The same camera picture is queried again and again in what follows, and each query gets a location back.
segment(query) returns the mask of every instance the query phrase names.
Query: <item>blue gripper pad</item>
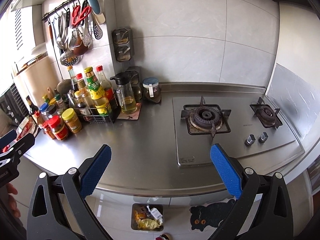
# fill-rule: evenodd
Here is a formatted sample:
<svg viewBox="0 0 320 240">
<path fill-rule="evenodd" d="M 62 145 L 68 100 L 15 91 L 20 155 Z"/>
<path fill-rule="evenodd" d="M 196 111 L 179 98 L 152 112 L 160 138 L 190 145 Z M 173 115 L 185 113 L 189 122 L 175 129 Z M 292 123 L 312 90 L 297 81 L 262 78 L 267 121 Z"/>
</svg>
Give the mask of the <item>blue gripper pad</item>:
<svg viewBox="0 0 320 240">
<path fill-rule="evenodd" d="M 86 173 L 81 177 L 80 196 L 83 199 L 93 193 L 109 162 L 111 161 L 111 148 L 108 145 L 100 151 L 99 156 L 93 161 Z"/>
<path fill-rule="evenodd" d="M 241 179 L 225 157 L 224 153 L 216 144 L 211 147 L 210 158 L 229 194 L 235 196 L 236 199 L 239 199 L 242 193 Z"/>
</svg>

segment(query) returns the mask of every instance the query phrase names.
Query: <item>jar with red lid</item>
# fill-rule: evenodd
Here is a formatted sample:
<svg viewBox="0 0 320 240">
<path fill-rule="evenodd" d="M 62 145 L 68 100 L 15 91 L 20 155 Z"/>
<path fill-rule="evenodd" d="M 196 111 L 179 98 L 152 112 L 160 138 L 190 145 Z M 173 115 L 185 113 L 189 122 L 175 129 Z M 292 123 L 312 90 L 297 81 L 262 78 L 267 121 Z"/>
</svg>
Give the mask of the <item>jar with red lid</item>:
<svg viewBox="0 0 320 240">
<path fill-rule="evenodd" d="M 47 136 L 49 136 L 51 139 L 55 139 L 56 137 L 51 131 L 51 128 L 49 126 L 49 120 L 44 121 L 43 123 L 43 131 L 46 133 Z"/>
<path fill-rule="evenodd" d="M 58 140 L 64 140 L 69 135 L 69 130 L 60 116 L 53 116 L 48 122 L 52 133 Z"/>
</svg>

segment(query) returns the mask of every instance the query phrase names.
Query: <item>coaster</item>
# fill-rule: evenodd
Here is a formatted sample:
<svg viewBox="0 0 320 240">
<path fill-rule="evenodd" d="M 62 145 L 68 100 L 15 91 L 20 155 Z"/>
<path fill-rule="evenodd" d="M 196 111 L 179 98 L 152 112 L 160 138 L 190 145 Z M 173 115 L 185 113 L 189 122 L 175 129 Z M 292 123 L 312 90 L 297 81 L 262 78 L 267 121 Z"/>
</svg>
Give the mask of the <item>coaster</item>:
<svg viewBox="0 0 320 240">
<path fill-rule="evenodd" d="M 137 111 L 132 114 L 124 114 L 121 112 L 117 119 L 125 119 L 125 120 L 138 120 L 141 109 L 141 103 L 137 103 Z"/>
</svg>

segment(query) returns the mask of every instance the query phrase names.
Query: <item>floor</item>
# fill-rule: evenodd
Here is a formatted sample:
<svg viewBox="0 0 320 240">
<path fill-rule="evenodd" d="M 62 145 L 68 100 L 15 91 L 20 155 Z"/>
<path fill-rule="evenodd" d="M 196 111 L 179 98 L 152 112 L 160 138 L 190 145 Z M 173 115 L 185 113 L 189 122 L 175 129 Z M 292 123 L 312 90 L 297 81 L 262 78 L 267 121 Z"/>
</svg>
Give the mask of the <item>floor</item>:
<svg viewBox="0 0 320 240">
<path fill-rule="evenodd" d="M 101 225 L 114 240 L 154 240 L 161 234 L 159 232 L 152 233 L 132 230 L 132 205 L 115 203 L 106 198 L 105 195 L 100 194 L 100 197 L 89 196 L 86 198 L 86 201 Z M 64 199 L 62 203 L 71 228 L 73 231 L 81 234 L 81 231 L 69 210 L 67 201 Z M 251 224 L 258 205 L 259 202 L 255 202 L 240 233 L 248 230 L 246 227 Z M 172 236 L 172 240 L 207 240 L 216 228 L 207 226 L 203 232 L 191 230 L 191 213 L 189 208 L 190 207 L 187 206 L 174 208 L 164 206 L 164 230 L 162 233 L 169 233 Z"/>
</svg>

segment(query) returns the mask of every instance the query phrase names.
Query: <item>spice rack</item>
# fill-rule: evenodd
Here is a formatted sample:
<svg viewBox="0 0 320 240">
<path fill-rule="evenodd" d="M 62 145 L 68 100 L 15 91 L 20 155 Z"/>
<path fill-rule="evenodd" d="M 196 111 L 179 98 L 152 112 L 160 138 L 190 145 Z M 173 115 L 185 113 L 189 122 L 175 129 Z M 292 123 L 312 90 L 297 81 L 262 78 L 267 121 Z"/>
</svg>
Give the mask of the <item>spice rack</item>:
<svg viewBox="0 0 320 240">
<path fill-rule="evenodd" d="M 97 108 L 86 108 L 89 109 L 90 112 L 94 113 L 97 111 Z M 99 114 L 90 114 L 90 115 L 83 115 L 79 114 L 79 111 L 81 109 L 74 108 L 74 110 L 77 112 L 77 115 L 81 122 L 88 122 L 88 123 L 114 123 L 119 116 L 121 112 L 121 106 L 118 102 L 118 99 L 116 97 L 116 92 L 113 94 L 111 100 L 106 105 L 106 109 L 108 112 L 108 115 L 99 115 Z"/>
</svg>

